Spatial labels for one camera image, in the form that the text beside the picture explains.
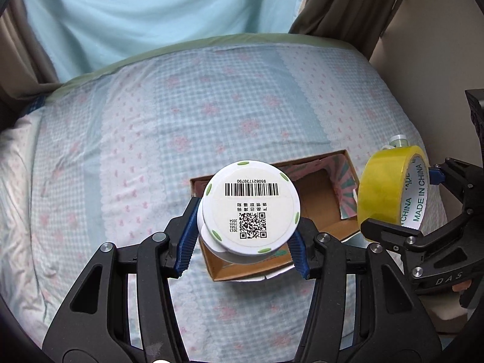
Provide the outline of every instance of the bed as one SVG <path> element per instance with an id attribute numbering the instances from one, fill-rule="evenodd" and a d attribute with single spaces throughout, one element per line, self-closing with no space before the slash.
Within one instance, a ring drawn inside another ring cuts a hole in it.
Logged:
<path id="1" fill-rule="evenodd" d="M 190 178 L 240 159 L 280 162 L 346 149 L 361 175 L 388 139 L 415 127 L 347 43 L 287 34 L 191 41 L 72 79 L 0 136 L 0 293 L 38 344 L 105 241 L 140 243 L 183 212 Z M 446 222 L 437 187 L 422 230 Z M 136 280 L 130 333 L 140 346 Z M 295 270 L 214 283 L 200 248 L 170 280 L 191 360 L 294 357 L 313 283 Z M 343 335 L 352 332 L 348 278 Z"/>

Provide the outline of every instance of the open box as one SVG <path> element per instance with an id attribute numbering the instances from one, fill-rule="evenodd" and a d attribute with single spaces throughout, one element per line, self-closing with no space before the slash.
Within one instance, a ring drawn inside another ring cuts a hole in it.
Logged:
<path id="1" fill-rule="evenodd" d="M 353 196 L 356 195 L 359 182 L 346 150 L 273 165 L 292 180 L 299 194 L 301 216 L 313 220 L 320 232 L 328 232 L 344 240 L 358 231 Z M 192 196 L 202 197 L 211 178 L 191 179 Z M 216 257 L 201 239 L 199 243 L 207 270 L 214 281 L 263 280 L 293 267 L 287 244 L 262 262 L 238 265 Z"/>

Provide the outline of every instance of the wall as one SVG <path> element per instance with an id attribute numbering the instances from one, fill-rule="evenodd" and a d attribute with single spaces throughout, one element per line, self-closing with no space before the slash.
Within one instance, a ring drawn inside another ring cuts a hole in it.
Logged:
<path id="1" fill-rule="evenodd" d="M 482 164 L 464 95 L 484 88 L 484 15 L 474 0 L 404 0 L 370 62 L 422 135 L 430 163 Z M 459 202 L 441 192 L 455 217 Z"/>

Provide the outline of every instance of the yellow tape roll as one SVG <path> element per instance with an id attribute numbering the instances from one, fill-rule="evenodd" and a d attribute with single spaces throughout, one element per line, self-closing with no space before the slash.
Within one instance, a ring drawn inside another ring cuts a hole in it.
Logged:
<path id="1" fill-rule="evenodd" d="M 358 224 L 367 218 L 419 229 L 428 193 L 428 161 L 418 146 L 381 150 L 363 170 Z"/>

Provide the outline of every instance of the qr code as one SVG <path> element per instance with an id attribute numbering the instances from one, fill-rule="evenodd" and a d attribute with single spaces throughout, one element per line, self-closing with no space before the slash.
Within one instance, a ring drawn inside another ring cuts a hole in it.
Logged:
<path id="1" fill-rule="evenodd" d="M 267 237 L 266 213 L 239 213 L 240 238 Z"/>

